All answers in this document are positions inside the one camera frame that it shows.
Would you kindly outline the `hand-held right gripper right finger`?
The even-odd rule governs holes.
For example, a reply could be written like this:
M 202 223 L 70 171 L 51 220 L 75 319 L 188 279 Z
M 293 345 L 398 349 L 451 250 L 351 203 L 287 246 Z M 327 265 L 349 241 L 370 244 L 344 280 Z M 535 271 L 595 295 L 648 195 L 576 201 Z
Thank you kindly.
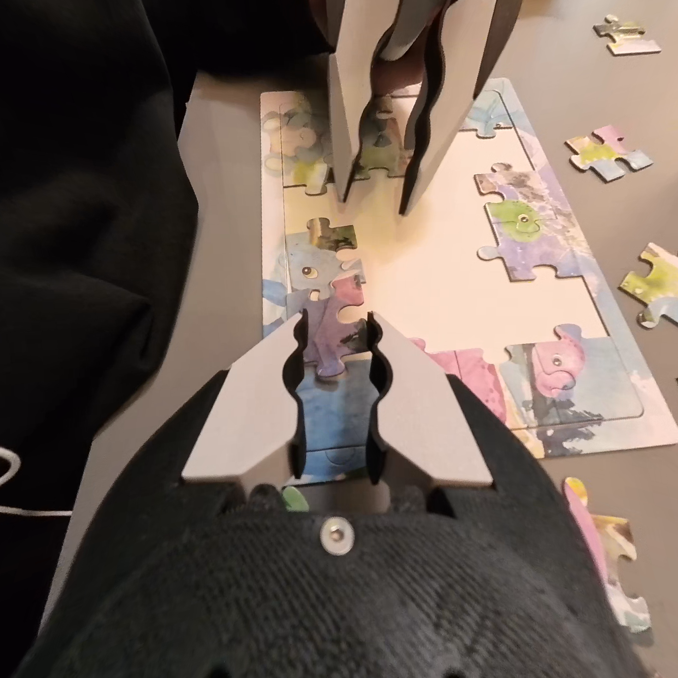
M 493 479 L 445 371 L 380 314 L 367 318 L 365 461 L 373 485 L 490 487 Z

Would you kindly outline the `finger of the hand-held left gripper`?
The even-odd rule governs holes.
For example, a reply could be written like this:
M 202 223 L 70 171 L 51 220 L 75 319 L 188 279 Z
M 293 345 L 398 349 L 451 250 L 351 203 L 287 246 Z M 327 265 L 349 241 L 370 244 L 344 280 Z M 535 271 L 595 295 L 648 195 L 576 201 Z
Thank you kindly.
M 472 96 L 496 1 L 442 1 L 428 32 L 426 69 L 405 127 L 411 150 L 399 213 L 423 196 L 477 97 Z
M 399 1 L 345 1 L 327 86 L 332 170 L 337 198 L 349 196 L 361 154 L 361 123 L 373 97 L 371 68 L 392 31 Z

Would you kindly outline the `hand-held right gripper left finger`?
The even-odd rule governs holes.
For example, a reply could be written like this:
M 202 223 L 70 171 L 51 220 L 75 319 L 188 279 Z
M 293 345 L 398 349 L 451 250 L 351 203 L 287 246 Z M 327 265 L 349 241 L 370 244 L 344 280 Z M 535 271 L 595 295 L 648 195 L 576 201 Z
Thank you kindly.
M 296 313 L 236 360 L 182 470 L 188 483 L 284 487 L 307 461 L 304 379 L 308 313 Z

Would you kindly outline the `purple dinosaur body puzzle piece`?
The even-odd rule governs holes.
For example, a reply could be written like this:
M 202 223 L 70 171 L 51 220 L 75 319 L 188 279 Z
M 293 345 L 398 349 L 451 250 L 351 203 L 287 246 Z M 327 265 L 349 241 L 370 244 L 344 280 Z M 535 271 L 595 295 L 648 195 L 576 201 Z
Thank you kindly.
M 485 360 L 482 349 L 463 349 L 455 354 L 461 381 L 506 424 L 506 398 L 496 366 Z

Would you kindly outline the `teal dinosaur puzzle piece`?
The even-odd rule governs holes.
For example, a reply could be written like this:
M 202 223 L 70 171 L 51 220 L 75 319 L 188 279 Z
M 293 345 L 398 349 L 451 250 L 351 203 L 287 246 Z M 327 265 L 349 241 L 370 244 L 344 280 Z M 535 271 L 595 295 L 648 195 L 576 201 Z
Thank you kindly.
M 412 97 L 386 95 L 374 98 L 360 124 L 361 151 L 353 178 L 368 180 L 372 170 L 384 170 L 388 178 L 404 177 L 411 150 L 404 144 L 404 132 L 411 114 Z

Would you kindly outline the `pastel purple pink puzzle piece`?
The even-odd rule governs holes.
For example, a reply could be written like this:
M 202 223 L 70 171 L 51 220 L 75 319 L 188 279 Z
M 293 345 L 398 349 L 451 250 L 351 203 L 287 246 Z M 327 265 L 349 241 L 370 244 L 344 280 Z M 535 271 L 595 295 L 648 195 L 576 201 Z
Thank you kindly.
M 341 310 L 364 303 L 360 276 L 336 279 L 331 286 L 332 293 L 323 300 L 312 300 L 308 289 L 289 293 L 285 299 L 288 316 L 307 311 L 304 362 L 314 363 L 316 375 L 322 380 L 341 375 L 345 371 L 345 357 L 368 351 L 365 319 L 345 323 L 338 317 Z

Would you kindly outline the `dinosaur puzzle tray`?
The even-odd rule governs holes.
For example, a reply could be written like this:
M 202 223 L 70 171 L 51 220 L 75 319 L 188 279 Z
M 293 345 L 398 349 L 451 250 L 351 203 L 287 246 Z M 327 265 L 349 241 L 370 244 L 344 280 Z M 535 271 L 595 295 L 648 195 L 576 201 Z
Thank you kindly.
M 593 256 L 580 225 L 544 154 L 510 80 L 491 79 L 514 127 L 492 139 L 459 131 L 433 182 L 407 216 L 398 214 L 403 179 L 372 170 L 352 185 L 346 202 L 334 182 L 324 195 L 285 188 L 282 176 L 280 107 L 297 93 L 327 111 L 321 93 L 270 91 L 260 97 L 262 161 L 262 327 L 270 334 L 288 318 L 292 293 L 285 235 L 304 231 L 311 218 L 331 226 L 353 225 L 358 248 L 338 258 L 360 258 L 367 282 L 364 303 L 340 311 L 341 321 L 381 314 L 407 338 L 421 338 L 428 352 L 482 349 L 496 366 L 507 405 L 505 425 L 538 458 L 619 452 L 672 445 L 677 423 L 660 392 Z M 477 250 L 496 244 L 483 196 L 473 180 L 495 163 L 535 170 L 576 252 L 582 276 L 559 278 L 550 267 L 534 269 L 533 281 L 511 281 L 501 259 L 484 261 Z M 499 370 L 508 346 L 556 339 L 555 327 L 573 324 L 584 338 L 610 337 L 640 396 L 644 413 L 635 419 L 526 428 Z

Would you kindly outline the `person's left hand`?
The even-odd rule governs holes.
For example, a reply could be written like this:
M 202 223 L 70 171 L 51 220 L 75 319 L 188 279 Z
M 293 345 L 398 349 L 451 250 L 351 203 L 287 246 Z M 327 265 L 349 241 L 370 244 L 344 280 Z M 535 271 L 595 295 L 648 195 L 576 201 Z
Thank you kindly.
M 424 73 L 424 41 L 417 40 L 399 59 L 375 59 L 371 66 L 371 90 L 375 97 L 420 83 Z

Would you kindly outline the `pale blue purple puzzle piece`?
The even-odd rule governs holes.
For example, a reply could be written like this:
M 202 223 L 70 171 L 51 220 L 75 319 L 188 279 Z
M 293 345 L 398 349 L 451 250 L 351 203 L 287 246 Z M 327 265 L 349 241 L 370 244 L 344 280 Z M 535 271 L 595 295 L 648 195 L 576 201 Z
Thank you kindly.
M 495 90 L 488 90 L 481 92 L 474 101 L 460 131 L 473 132 L 479 139 L 492 139 L 498 130 L 513 127 L 501 95 Z

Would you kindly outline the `blue dinosaur body puzzle piece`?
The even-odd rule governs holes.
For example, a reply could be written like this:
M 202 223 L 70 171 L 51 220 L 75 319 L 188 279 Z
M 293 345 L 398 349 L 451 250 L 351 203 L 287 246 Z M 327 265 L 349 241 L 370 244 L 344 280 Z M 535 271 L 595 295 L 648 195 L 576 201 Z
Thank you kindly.
M 343 373 L 323 380 L 306 364 L 297 389 L 302 400 L 307 458 L 300 479 L 308 486 L 367 476 L 365 443 L 377 390 L 369 378 L 370 359 L 349 361 Z

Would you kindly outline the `pale blue yellow puzzle piece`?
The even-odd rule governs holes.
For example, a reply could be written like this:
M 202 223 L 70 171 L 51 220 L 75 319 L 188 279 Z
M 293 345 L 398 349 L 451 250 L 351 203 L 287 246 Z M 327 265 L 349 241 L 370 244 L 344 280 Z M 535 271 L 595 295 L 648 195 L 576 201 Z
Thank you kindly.
M 280 107 L 282 176 L 285 188 L 302 187 L 317 197 L 334 182 L 332 139 L 324 108 L 297 93 Z

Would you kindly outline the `light blue white puzzle piece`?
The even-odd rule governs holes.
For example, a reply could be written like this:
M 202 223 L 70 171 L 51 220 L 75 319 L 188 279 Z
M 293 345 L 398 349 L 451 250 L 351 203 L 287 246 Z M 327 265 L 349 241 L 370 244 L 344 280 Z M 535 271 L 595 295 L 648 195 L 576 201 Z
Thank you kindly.
M 603 22 L 594 24 L 598 37 L 607 38 L 607 50 L 614 56 L 659 54 L 662 47 L 654 40 L 645 38 L 646 29 L 637 22 L 624 22 L 608 14 Z

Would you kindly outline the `pink dinosaur head puzzle piece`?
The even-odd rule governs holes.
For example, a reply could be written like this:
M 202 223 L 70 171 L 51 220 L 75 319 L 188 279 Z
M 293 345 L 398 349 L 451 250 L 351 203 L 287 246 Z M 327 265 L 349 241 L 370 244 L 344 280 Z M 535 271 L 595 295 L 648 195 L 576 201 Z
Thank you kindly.
M 639 418 L 640 396 L 610 337 L 584 338 L 573 324 L 556 339 L 515 344 L 499 370 L 526 428 Z

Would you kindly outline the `pink yellow blue puzzle piece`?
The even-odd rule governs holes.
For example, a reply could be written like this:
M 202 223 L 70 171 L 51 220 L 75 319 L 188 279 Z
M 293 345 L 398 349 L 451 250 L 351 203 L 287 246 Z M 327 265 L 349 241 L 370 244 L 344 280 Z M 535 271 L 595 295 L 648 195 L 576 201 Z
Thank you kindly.
M 591 135 L 565 140 L 573 152 L 570 163 L 580 172 L 594 171 L 603 182 L 609 183 L 626 175 L 620 163 L 633 172 L 650 167 L 654 161 L 641 150 L 627 150 L 624 135 L 613 125 L 593 130 Z

